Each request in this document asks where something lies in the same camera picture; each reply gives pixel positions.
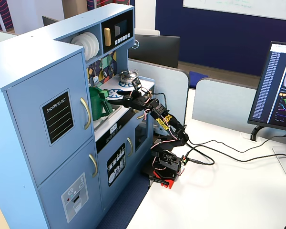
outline striped fabric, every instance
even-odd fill
[[[119,3],[129,5],[130,0],[87,0],[88,11],[94,9],[94,2],[96,1],[97,7],[107,5],[109,3]]]
[[[3,19],[5,28],[6,29],[12,28],[13,22],[11,21],[10,11],[6,0],[0,0],[0,14]]]

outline toy kitchen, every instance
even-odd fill
[[[133,6],[109,4],[0,42],[0,208],[10,228],[95,228],[149,154],[153,119],[108,103],[133,90],[133,21]]]

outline oven window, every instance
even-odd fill
[[[135,129],[135,150],[142,145],[142,143],[147,139],[147,128],[146,122],[142,120],[142,122]]]
[[[115,37],[127,33],[127,20],[117,23],[114,26]]]

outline whiteboard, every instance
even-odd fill
[[[286,0],[184,0],[183,6],[286,20]]]

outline silver pot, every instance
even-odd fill
[[[123,83],[131,83],[136,77],[138,77],[138,72],[133,71],[123,71],[119,74],[120,81]]]

